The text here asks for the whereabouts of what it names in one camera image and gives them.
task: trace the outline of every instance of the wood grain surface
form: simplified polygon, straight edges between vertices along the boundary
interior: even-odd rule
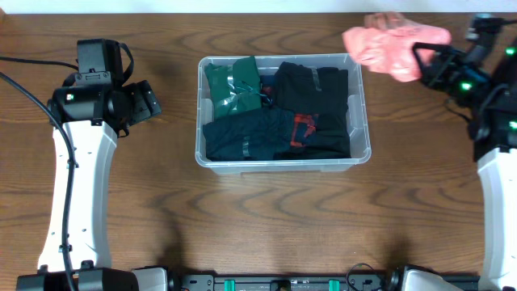
[[[466,47],[471,15],[413,14]],[[517,15],[504,15],[517,18]],[[113,159],[108,236],[113,267],[178,272],[339,273],[365,262],[480,272],[483,199],[465,124],[445,95],[364,70],[372,158],[340,173],[216,175],[194,159],[197,65],[206,56],[342,53],[362,14],[6,15],[0,54],[75,62],[76,42],[128,44],[133,81],[149,80],[163,114],[131,128]],[[492,69],[505,28],[486,62]],[[70,73],[0,62],[46,101]],[[55,171],[47,117],[0,82],[0,289],[36,271]]]

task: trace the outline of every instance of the pink cloth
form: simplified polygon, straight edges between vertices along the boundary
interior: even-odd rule
[[[366,24],[368,28],[353,27],[343,33],[351,58],[372,72],[390,74],[400,82],[422,77],[411,50],[415,42],[451,42],[451,34],[446,29],[415,23],[393,12],[369,15]],[[418,50],[424,63],[431,60],[433,53],[428,49]]]

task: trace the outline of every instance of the black cable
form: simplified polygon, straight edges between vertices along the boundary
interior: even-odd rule
[[[40,60],[28,60],[28,59],[20,59],[16,57],[0,57],[0,61],[14,61],[20,62],[24,64],[37,64],[37,65],[63,65],[65,67],[72,68],[74,70],[79,70],[76,65],[72,65],[69,63],[65,63],[62,61],[40,61]]]
[[[483,103],[481,104],[481,106],[479,107],[479,113],[478,115],[479,116],[482,116],[483,112],[485,111],[486,107],[492,102],[492,99],[496,96],[496,94],[501,90],[501,89],[507,89],[508,88],[508,85],[507,84],[499,84],[498,86],[496,86],[494,89],[492,89],[492,91],[488,94],[488,96],[486,96],[486,99],[483,101]]]
[[[61,86],[72,86],[75,83],[75,76],[77,74],[78,73],[71,73],[70,75],[68,75],[68,77],[66,77],[65,81],[63,81],[63,85],[61,85]]]
[[[453,113],[453,114],[456,114],[457,116],[463,118],[463,120],[465,120],[467,123],[470,123],[470,118],[468,116],[466,116],[465,114],[463,113],[459,113],[457,112],[456,110],[450,108],[448,106],[448,104],[453,101],[454,99],[452,98],[449,98],[449,99],[446,99],[444,102],[443,102],[443,106],[445,107],[445,109],[447,109],[447,111],[449,111],[450,113]]]
[[[133,60],[132,54],[126,44],[119,44],[119,46],[128,54],[130,60],[128,68],[124,71],[124,81],[122,82],[122,84],[124,84],[132,75],[132,71],[135,68],[135,61]]]
[[[366,264],[366,263],[359,263],[359,264],[355,264],[355,265],[353,265],[353,266],[352,266],[352,268],[350,268],[350,270],[348,270],[346,278],[347,278],[347,284],[348,284],[348,286],[349,286],[350,288],[352,288],[354,291],[359,291],[359,290],[358,290],[356,287],[354,287],[354,285],[350,284],[350,280],[348,280],[348,279],[349,279],[350,273],[351,273],[355,268],[357,268],[357,267],[362,267],[362,266],[366,266],[366,267],[370,268],[372,271],[375,271],[375,269],[374,269],[374,268],[372,268],[372,266],[370,266],[369,264]],[[380,283],[382,284],[382,282],[383,282],[384,280],[383,280],[379,275],[377,275],[377,274],[375,274],[375,276],[377,276],[377,278],[379,278]],[[381,289],[382,289],[382,286],[381,286],[381,287],[379,287],[379,288],[377,288],[377,289],[374,289],[374,290],[372,290],[372,291],[378,291],[378,290],[381,290]]]
[[[69,287],[72,291],[76,291],[74,285],[74,279],[72,277],[72,268],[71,268],[71,262],[70,262],[70,256],[69,256],[69,244],[68,244],[68,219],[69,219],[69,212],[70,212],[70,201],[72,199],[72,186],[74,182],[74,170],[75,170],[75,157],[74,157],[74,149],[72,148],[72,143],[70,142],[70,139],[65,133],[65,130],[63,129],[61,123],[57,121],[56,117],[50,112],[50,110],[41,103],[31,92],[27,91],[25,88],[23,88],[21,85],[19,85],[17,82],[15,82],[13,79],[7,77],[4,73],[0,72],[0,78],[2,78],[4,81],[12,85],[14,88],[18,89],[20,92],[22,92],[24,95],[26,95],[32,102],[34,102],[36,105],[38,105],[43,112],[50,118],[50,120],[54,123],[54,126],[57,128],[61,136],[63,137],[63,140],[65,141],[66,149],[68,150],[68,179],[66,181],[66,192],[65,192],[65,207],[63,208],[63,224],[61,227],[61,248],[63,253],[63,261],[65,263],[65,272],[66,272],[66,279],[68,281]]]

